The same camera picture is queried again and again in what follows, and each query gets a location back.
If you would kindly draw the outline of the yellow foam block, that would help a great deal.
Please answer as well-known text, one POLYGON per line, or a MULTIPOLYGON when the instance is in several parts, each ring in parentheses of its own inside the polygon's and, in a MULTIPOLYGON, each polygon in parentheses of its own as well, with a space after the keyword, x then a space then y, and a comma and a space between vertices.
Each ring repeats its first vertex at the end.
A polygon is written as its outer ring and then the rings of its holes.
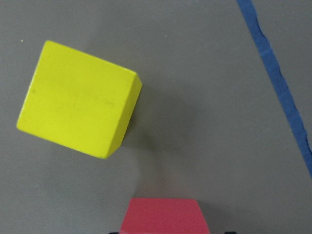
POLYGON ((17 128, 108 158, 124 139, 141 88, 136 72, 48 40, 17 128))

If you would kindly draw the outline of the red foam block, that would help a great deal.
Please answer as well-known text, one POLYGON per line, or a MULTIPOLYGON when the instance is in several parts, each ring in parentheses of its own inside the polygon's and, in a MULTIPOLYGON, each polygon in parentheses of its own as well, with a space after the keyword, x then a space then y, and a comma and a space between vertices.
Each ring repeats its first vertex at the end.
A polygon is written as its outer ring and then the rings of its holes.
POLYGON ((209 234, 194 199, 132 198, 120 234, 209 234))

